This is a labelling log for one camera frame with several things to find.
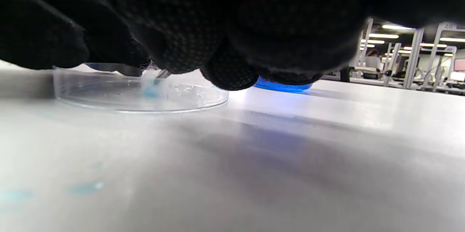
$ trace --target clear petri dish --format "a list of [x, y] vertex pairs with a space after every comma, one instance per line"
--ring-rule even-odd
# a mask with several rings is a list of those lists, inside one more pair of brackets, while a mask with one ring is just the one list
[[228, 92], [204, 79], [199, 71], [156, 79], [157, 69], [139, 70], [122, 64], [85, 63], [55, 68], [55, 97], [66, 103], [120, 112], [176, 113], [199, 111], [228, 101]]

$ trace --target person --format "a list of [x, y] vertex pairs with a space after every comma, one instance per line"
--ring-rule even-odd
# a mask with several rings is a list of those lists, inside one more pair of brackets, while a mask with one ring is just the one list
[[365, 79], [380, 79], [382, 74], [380, 73], [379, 65], [381, 64], [381, 57], [379, 51], [375, 48], [372, 48], [368, 51], [367, 56], [365, 57], [365, 66], [367, 68], [375, 68], [375, 71], [372, 72], [363, 72], [363, 78]]
[[463, 0], [1, 0], [0, 58], [25, 68], [85, 62], [200, 69], [220, 88], [261, 76], [308, 84], [353, 57], [368, 16], [461, 22]]

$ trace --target ceiling light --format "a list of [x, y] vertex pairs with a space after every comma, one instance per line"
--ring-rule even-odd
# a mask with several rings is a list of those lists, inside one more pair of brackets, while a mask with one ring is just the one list
[[[433, 47], [434, 44], [420, 43], [420, 46], [423, 46], [423, 47]], [[443, 44], [437, 44], [436, 46], [437, 46], [438, 48], [447, 48], [447, 45], [443, 45]]]
[[402, 29], [402, 30], [413, 30], [413, 29], [415, 29], [415, 28], [403, 27], [401, 25], [383, 25], [382, 28], [385, 28], [385, 29]]
[[441, 41], [453, 41], [453, 42], [465, 42], [465, 38], [450, 38], [450, 37], [441, 37]]
[[369, 34], [369, 37], [383, 37], [383, 38], [399, 38], [398, 35], [388, 35], [388, 34]]
[[368, 40], [368, 43], [372, 43], [372, 44], [384, 44], [384, 41], [382, 41], [382, 40]]

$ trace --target metal frame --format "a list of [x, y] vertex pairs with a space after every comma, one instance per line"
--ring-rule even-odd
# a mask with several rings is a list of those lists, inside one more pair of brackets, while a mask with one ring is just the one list
[[415, 30], [412, 39], [412, 52], [408, 58], [407, 71], [405, 72], [404, 88], [412, 89], [413, 78], [415, 77], [415, 71], [417, 68], [418, 58], [420, 57], [420, 43], [423, 40], [423, 34], [425, 28], [419, 28]]
[[[389, 44], [387, 45], [387, 51], [386, 53], [389, 54], [392, 50], [392, 42], [389, 42]], [[383, 66], [383, 73], [387, 70], [387, 68], [389, 67], [390, 65], [390, 62], [389, 62], [389, 55], [386, 56], [386, 62], [384, 62], [385, 65]]]
[[433, 46], [433, 48], [431, 50], [430, 60], [428, 62], [428, 68], [426, 70], [425, 78], [423, 79], [422, 89], [428, 88], [429, 80], [427, 80], [426, 78], [428, 78], [429, 73], [431, 72], [434, 57], [436, 56], [436, 52], [437, 52], [437, 45], [439, 44], [442, 32], [443, 31], [465, 32], [465, 29], [457, 29], [456, 27], [457, 27], [457, 25], [455, 25], [454, 23], [450, 23], [450, 22], [442, 22], [437, 26], [436, 36], [434, 38], [434, 46]]
[[[457, 53], [457, 47], [454, 47], [454, 50], [452, 52], [452, 57], [450, 59], [451, 63], [452, 63], [452, 60], [455, 60], [455, 53]], [[443, 58], [444, 58], [443, 55], [439, 57], [439, 62], [437, 63], [437, 66], [436, 66], [436, 72], [434, 74], [434, 83], [433, 83], [433, 89], [432, 89], [433, 92], [436, 91], [437, 85], [439, 84], [439, 81], [441, 79], [441, 64], [442, 64], [442, 59]], [[449, 65], [448, 76], [450, 76], [450, 65]]]
[[360, 31], [359, 43], [357, 44], [357, 51], [356, 51], [356, 54], [354, 55], [354, 57], [349, 61], [349, 67], [358, 67], [359, 66], [360, 57], [361, 57], [361, 53], [362, 53], [362, 50], [360, 50], [360, 48], [361, 48], [360, 44], [362, 43], [362, 39], [363, 39], [363, 31]]
[[450, 66], [449, 66], [449, 73], [447, 73], [447, 78], [450, 79], [450, 75], [452, 71], [454, 71], [454, 65], [455, 65], [455, 55], [457, 54], [457, 47], [455, 47], [455, 51], [452, 52], [453, 56], [450, 59]]
[[391, 58], [391, 62], [389, 63], [389, 67], [388, 67], [388, 69], [384, 69], [385, 72], [390, 71], [389, 76], [385, 75], [384, 83], [383, 83], [384, 87], [389, 86], [389, 81], [390, 81], [390, 79], [392, 77], [392, 68], [394, 67], [394, 64], [397, 63], [397, 58], [399, 57], [399, 50], [400, 50], [401, 46], [402, 45], [400, 43], [396, 43], [394, 45], [394, 51], [392, 52], [392, 58]]
[[370, 39], [370, 34], [372, 32], [372, 28], [373, 28], [373, 18], [368, 18], [367, 19], [367, 32], [365, 33], [365, 46], [363, 47], [363, 50], [362, 50], [362, 53], [360, 53], [360, 58], [359, 58], [359, 61], [357, 62], [357, 64], [359, 64], [358, 66], [362, 67], [363, 66], [363, 63], [365, 63], [365, 56], [367, 55], [367, 44], [368, 44], [368, 40]]

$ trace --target blue glowing object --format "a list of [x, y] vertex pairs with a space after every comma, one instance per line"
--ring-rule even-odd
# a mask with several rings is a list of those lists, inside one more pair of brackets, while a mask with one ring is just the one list
[[274, 83], [263, 78], [259, 78], [257, 83], [255, 83], [257, 88], [268, 89], [271, 91], [281, 91], [281, 92], [290, 92], [290, 93], [297, 93], [302, 92], [309, 89], [312, 84], [302, 85], [302, 86], [292, 86], [292, 85], [283, 85], [279, 83]]

